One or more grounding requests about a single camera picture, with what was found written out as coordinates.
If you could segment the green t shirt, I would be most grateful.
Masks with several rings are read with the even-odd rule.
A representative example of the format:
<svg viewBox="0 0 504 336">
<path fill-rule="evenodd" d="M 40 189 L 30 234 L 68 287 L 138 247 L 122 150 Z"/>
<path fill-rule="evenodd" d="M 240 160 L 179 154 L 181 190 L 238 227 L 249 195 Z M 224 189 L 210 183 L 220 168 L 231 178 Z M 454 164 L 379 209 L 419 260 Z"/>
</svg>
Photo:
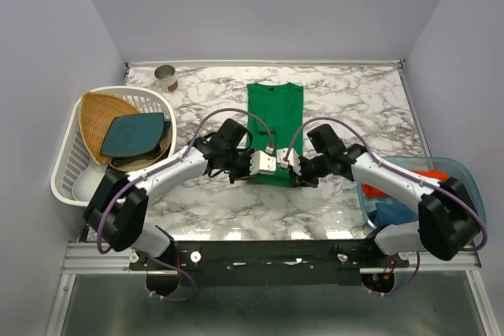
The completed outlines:
<svg viewBox="0 0 504 336">
<path fill-rule="evenodd" d="M 251 83 L 247 86 L 247 110 L 261 118 L 261 125 L 254 118 L 248 120 L 247 129 L 253 140 L 251 147 L 263 150 L 273 140 L 277 149 L 289 147 L 291 140 L 303 123 L 303 87 L 294 83 L 269 85 Z"/>
</svg>

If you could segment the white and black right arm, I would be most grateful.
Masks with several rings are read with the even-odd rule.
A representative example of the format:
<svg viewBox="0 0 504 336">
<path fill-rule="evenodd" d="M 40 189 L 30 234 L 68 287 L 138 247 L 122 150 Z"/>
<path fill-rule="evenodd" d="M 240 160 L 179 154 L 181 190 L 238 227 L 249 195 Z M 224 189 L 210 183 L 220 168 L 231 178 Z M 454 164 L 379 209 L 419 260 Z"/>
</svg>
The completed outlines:
<svg viewBox="0 0 504 336">
<path fill-rule="evenodd" d="M 365 142 L 345 146 L 329 124 L 311 130 L 308 139 L 317 153 L 313 158 L 299 156 L 293 146 L 277 152 L 280 167 L 296 183 L 315 187 L 327 175 L 341 176 L 373 186 L 417 214 L 413 222 L 374 231 L 362 247 L 367 264 L 378 267 L 403 252 L 428 252 L 449 261 L 477 235 L 485 246 L 486 226 L 462 181 L 439 181 L 401 168 L 375 155 Z"/>
</svg>

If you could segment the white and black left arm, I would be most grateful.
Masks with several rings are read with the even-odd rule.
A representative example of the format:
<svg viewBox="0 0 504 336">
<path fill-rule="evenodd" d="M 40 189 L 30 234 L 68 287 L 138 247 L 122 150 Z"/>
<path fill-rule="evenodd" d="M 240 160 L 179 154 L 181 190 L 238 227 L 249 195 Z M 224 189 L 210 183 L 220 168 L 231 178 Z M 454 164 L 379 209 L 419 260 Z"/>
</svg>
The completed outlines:
<svg viewBox="0 0 504 336">
<path fill-rule="evenodd" d="M 189 149 L 135 172 L 106 170 L 83 218 L 98 230 L 103 213 L 117 193 L 121 196 L 113 205 L 104 223 L 100 238 L 116 252 L 131 248 L 147 254 L 158 269 L 168 268 L 174 261 L 174 239 L 159 226 L 146 222 L 146 210 L 156 200 L 180 184 L 212 172 L 227 172 L 231 181 L 250 175 L 253 150 L 238 144 L 251 133 L 238 122 L 228 118 L 217 132 L 198 137 Z"/>
</svg>

